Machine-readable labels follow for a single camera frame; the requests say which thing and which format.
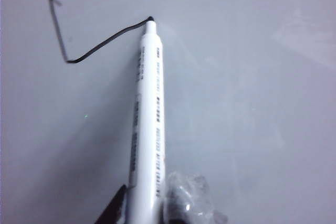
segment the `marker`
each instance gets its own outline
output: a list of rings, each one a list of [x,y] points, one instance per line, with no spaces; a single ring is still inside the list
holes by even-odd
[[[138,59],[127,224],[157,224],[165,181],[162,42],[153,18],[145,24]]]

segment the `plastic wrap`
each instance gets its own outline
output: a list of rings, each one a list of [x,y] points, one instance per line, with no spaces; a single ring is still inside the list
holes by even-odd
[[[227,224],[227,217],[214,209],[204,176],[172,173],[166,188],[165,224]]]

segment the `white surface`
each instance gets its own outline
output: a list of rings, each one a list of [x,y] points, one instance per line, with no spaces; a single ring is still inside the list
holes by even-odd
[[[146,23],[138,61],[138,120],[133,125],[127,200],[128,224],[159,224],[164,198],[164,93],[162,42],[156,23]]]
[[[229,223],[334,223],[334,0],[61,1],[73,58],[157,21],[167,173],[205,175]],[[91,224],[127,183],[143,29],[66,65],[47,0],[1,11],[1,221]]]

